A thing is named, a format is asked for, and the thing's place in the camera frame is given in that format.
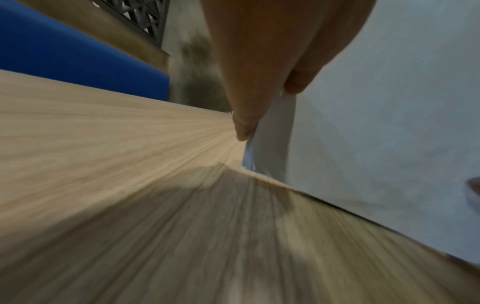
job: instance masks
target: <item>skin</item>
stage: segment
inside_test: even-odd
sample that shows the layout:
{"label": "skin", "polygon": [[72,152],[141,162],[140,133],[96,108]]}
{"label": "skin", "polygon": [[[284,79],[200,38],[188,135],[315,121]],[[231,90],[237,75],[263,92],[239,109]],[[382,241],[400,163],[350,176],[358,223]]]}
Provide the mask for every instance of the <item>skin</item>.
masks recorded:
{"label": "skin", "polygon": [[375,0],[201,0],[237,138],[282,88],[301,93],[358,34]]}

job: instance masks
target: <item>paper sheet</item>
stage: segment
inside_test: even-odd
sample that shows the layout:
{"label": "paper sheet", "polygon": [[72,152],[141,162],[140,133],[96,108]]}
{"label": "paper sheet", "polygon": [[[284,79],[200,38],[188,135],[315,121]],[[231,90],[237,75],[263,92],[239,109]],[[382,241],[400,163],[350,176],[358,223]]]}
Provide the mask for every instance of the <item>paper sheet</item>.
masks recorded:
{"label": "paper sheet", "polygon": [[378,0],[298,100],[272,106],[244,166],[480,263],[479,29],[476,0]]}

